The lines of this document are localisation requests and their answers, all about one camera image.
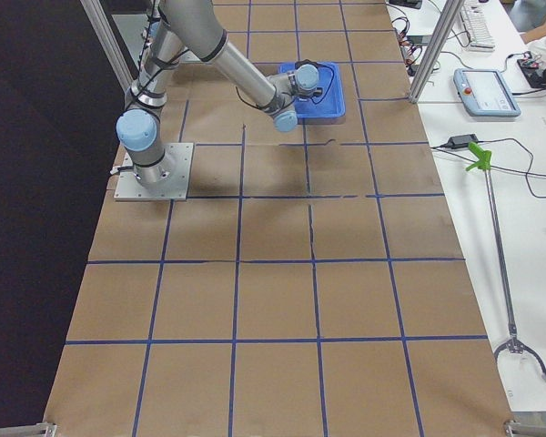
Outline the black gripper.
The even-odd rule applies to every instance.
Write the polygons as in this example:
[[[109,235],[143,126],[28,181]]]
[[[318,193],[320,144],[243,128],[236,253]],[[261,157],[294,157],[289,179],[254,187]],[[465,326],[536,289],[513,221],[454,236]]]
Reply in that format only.
[[[316,61],[312,61],[310,59],[303,59],[303,60],[300,60],[298,61],[298,67],[302,67],[302,66],[305,66],[305,65],[310,65],[310,66],[314,66],[314,67],[322,67],[322,64],[316,62]]]

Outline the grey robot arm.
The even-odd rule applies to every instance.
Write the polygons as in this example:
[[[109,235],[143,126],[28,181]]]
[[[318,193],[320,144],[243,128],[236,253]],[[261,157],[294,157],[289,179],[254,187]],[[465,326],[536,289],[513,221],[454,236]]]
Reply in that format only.
[[[174,172],[176,161],[160,138],[160,118],[167,87],[187,54],[197,58],[189,69],[227,79],[242,102],[270,116],[280,132],[298,124],[295,100],[320,96],[318,64],[300,61],[288,72],[265,76],[230,41],[212,2],[161,1],[157,11],[157,31],[137,78],[126,90],[125,109],[116,122],[117,136],[140,185],[154,187]]]

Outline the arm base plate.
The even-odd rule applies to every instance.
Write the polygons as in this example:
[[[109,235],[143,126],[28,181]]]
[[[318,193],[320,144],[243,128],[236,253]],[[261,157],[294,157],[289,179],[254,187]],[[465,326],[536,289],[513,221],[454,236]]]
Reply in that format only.
[[[117,172],[116,201],[185,201],[193,162],[193,143],[165,143],[163,159],[150,168],[133,164],[126,152]]]

